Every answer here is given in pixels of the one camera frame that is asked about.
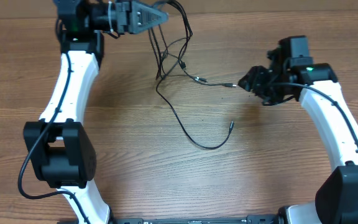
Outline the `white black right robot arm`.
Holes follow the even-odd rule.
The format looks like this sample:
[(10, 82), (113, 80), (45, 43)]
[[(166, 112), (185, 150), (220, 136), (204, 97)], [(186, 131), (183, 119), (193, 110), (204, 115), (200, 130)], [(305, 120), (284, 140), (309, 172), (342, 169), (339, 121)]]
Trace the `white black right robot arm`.
[(358, 124), (328, 63), (314, 63), (305, 35), (279, 40), (269, 67), (251, 67), (238, 85), (264, 106), (296, 100), (324, 144), (331, 174), (314, 200), (284, 206), (276, 215), (249, 215), (248, 223), (358, 223)]

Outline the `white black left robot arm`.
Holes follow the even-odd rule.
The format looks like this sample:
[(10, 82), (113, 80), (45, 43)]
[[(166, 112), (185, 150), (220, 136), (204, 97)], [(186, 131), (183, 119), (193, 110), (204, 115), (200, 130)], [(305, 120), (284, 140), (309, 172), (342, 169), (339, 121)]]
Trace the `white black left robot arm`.
[(96, 152), (83, 127), (86, 104), (104, 57), (104, 36), (139, 34), (166, 22), (168, 14), (139, 1), (58, 0), (55, 5), (60, 74), (39, 119), (24, 126), (24, 164), (32, 165), (53, 195), (68, 200), (78, 223), (113, 223), (94, 181)]

